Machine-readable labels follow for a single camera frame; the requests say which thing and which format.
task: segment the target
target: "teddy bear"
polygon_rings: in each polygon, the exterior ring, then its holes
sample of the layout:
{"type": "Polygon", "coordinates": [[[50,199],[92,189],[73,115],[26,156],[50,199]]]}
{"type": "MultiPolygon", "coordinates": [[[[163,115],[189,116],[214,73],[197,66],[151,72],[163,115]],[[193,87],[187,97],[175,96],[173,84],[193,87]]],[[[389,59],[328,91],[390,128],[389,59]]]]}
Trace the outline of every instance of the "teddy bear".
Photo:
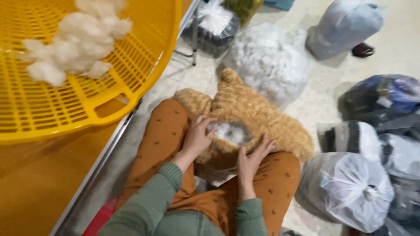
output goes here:
{"type": "Polygon", "coordinates": [[[301,162],[314,155],[312,138],[302,124],[282,114],[265,97],[245,86],[231,68],[222,71],[214,99],[191,88],[177,91],[173,99],[188,111],[191,119],[198,115],[217,117],[217,123],[212,126],[238,133],[229,140],[216,131],[211,145],[196,159],[196,163],[213,170],[234,173],[239,147],[245,146],[247,153],[251,153],[265,133],[276,140],[272,152],[290,152],[301,162]]]}

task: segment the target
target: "person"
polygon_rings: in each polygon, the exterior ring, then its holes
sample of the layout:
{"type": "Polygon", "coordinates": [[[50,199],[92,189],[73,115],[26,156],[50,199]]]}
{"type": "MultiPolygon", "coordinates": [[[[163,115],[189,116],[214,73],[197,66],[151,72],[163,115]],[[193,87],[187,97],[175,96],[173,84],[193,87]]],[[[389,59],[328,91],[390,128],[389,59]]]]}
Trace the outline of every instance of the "person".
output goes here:
{"type": "Polygon", "coordinates": [[[199,116],[189,125],[179,103],[161,102],[147,123],[116,211],[98,234],[277,235],[299,182],[298,159],[287,152],[269,154],[275,141],[264,135],[252,153],[239,149],[236,177],[197,194],[193,162],[210,146],[215,129],[206,127],[216,121],[199,116]]]}

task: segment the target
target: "tiled floor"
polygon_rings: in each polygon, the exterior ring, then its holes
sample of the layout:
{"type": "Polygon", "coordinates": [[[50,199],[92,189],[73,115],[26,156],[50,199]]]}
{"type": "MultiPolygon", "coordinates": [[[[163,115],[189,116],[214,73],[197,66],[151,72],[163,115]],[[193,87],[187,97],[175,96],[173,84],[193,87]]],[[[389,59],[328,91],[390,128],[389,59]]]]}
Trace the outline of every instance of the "tiled floor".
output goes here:
{"type": "MultiPolygon", "coordinates": [[[[310,28],[321,18],[332,0],[297,0],[289,12],[262,8],[250,25],[263,22],[280,24],[288,29],[310,28]]],[[[376,48],[374,56],[367,59],[343,54],[324,62],[317,62],[308,54],[310,61],[309,82],[301,97],[288,106],[285,113],[297,118],[310,131],[317,152],[317,124],[339,122],[336,100],[355,82],[376,74],[400,73],[420,78],[420,1],[378,0],[387,7],[383,29],[369,38],[367,43],[376,48]]],[[[190,48],[181,41],[179,50],[190,48]]],[[[89,198],[82,203],[82,210],[72,221],[68,235],[80,235],[94,215],[108,200],[118,195],[129,164],[136,154],[150,112],[160,101],[171,97],[175,91],[186,87],[214,96],[217,92],[218,60],[199,52],[197,66],[192,67],[188,58],[174,54],[167,69],[156,85],[145,95],[144,102],[127,128],[98,183],[89,198]]],[[[306,236],[346,235],[343,226],[330,223],[307,212],[294,199],[284,218],[283,226],[298,230],[306,236]]]]}

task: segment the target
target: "brown pants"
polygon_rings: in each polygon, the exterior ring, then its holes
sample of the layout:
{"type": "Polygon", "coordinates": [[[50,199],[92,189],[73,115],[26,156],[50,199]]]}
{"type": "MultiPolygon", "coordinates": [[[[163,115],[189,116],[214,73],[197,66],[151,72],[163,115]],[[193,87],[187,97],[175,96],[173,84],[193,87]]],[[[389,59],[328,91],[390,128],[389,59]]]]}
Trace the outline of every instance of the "brown pants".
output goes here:
{"type": "MultiPolygon", "coordinates": [[[[164,100],[152,112],[137,157],[132,164],[116,209],[143,186],[181,149],[188,128],[188,114],[174,100],[164,100]]],[[[287,152],[268,155],[254,177],[254,189],[262,199],[262,211],[269,235],[277,235],[283,217],[296,191],[300,176],[299,161],[287,152]]],[[[235,208],[238,205],[238,179],[232,178],[219,189],[196,194],[194,167],[182,180],[168,210],[203,212],[227,236],[236,235],[235,208]]]]}

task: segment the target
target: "hand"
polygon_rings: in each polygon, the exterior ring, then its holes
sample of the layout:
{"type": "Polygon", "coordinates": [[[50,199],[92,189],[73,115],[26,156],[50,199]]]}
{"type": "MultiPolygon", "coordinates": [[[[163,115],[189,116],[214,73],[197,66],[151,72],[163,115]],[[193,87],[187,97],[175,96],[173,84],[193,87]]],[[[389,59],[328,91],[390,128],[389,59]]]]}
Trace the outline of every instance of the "hand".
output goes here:
{"type": "Polygon", "coordinates": [[[172,162],[181,169],[182,173],[185,173],[198,155],[210,146],[216,128],[211,128],[207,134],[206,130],[207,126],[215,121],[217,118],[200,115],[191,123],[185,137],[184,147],[172,159],[172,162]]]}
{"type": "Polygon", "coordinates": [[[254,176],[257,173],[261,161],[271,152],[275,143],[275,140],[269,141],[267,134],[264,134],[261,144],[248,156],[245,147],[239,148],[237,162],[239,202],[257,197],[254,191],[254,176]]]}

